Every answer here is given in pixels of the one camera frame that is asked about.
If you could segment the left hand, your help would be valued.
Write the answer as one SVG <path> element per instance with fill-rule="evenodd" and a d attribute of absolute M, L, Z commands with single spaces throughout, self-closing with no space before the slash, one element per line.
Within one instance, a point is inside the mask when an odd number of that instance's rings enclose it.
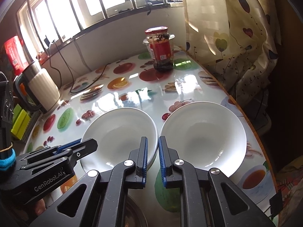
<path fill-rule="evenodd" d="M 46 210 L 44 199 L 37 201 L 33 207 L 33 210 L 37 216 L 41 215 Z"/>

